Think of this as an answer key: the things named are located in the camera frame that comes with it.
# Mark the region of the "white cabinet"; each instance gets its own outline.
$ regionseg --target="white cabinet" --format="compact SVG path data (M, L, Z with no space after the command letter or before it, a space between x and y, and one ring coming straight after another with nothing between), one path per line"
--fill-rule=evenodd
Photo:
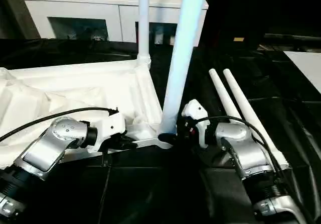
M150 38L173 43L182 0L149 0ZM138 0L25 0L42 38L137 42ZM204 1L197 46L208 5Z

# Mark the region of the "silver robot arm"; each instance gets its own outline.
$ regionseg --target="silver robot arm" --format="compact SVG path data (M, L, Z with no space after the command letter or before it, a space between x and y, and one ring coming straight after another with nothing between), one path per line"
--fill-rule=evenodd
M87 148L88 152L95 152L105 141L107 148L136 148L137 144L124 135L125 131L125 119L121 113L92 126L89 122L69 117L55 119L12 166L0 170L0 217L11 218L24 211L33 191L47 179L67 149Z
M193 99L184 107L182 116L199 120L208 114L199 102ZM203 149L209 144L205 143L208 125L209 122L203 124L198 122L195 125L199 131L199 145ZM301 210L288 194L284 183L276 176L267 152L253 140L252 133L246 125L235 122L219 123L215 138L219 148L231 155L235 170L259 219L290 212L299 224L307 223Z

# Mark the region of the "black table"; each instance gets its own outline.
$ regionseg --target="black table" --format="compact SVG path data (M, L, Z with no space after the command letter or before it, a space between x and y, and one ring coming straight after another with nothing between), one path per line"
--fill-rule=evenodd
M137 55L135 44L0 42L4 46L0 66L8 69L128 60ZM150 54L150 73L162 105L172 47L151 46ZM196 98L210 116L225 114L208 74L213 67L223 81L223 69L231 69L275 145L291 164L287 175L299 199L313 217L320 217L319 92L282 52L197 48L181 107ZM218 151L211 148L210 153L198 153L204 165L194 164L189 151L157 147L61 164L39 190L22 222L257 223L235 171L231 166L217 166L214 159Z

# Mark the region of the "white tube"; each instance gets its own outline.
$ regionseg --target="white tube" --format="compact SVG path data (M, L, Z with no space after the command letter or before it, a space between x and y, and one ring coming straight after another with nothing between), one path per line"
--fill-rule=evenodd
M224 73L224 76L226 77L226 80L232 90L232 93L233 93L242 113L243 113L245 120L247 122L251 123L252 125L254 125L258 129L258 131L261 132L261 134L263 135L263 137L267 141L267 143L271 149L271 152L273 153L274 157L276 158L276 160L280 164L281 168L282 169L288 168L289 167L288 162L286 161L283 154L274 145L269 134L265 130L264 126L262 125L260 119L258 118L256 113L254 112L252 106L250 105L250 103L248 102L244 93L242 92L239 84L236 82L231 71L229 69L225 69L223 71L223 73ZM259 135L256 132L252 131L252 133L255 138L257 138L258 140L261 140L261 138L259 137Z
M176 133L177 116L203 5L204 0L182 2L159 134Z
M241 119L241 116L239 112L237 111L236 106L234 105L229 93L226 91L226 88L224 87L219 75L215 71L214 68L209 70L209 74L211 76L211 79L214 83L215 89L220 97L220 100L222 102L222 105L224 107L224 110L227 115L237 117ZM239 121L236 120L230 120L231 123L240 123Z
M149 56L149 0L139 0L139 22L138 22L138 64L148 65Z

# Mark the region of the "white furniture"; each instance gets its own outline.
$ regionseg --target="white furniture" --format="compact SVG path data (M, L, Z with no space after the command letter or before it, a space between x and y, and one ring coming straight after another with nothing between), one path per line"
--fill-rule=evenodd
M138 0L25 0L42 38L56 38L51 18L105 20L109 41L136 42ZM182 0L149 0L149 22L177 24ZM208 9L204 1L194 46Z

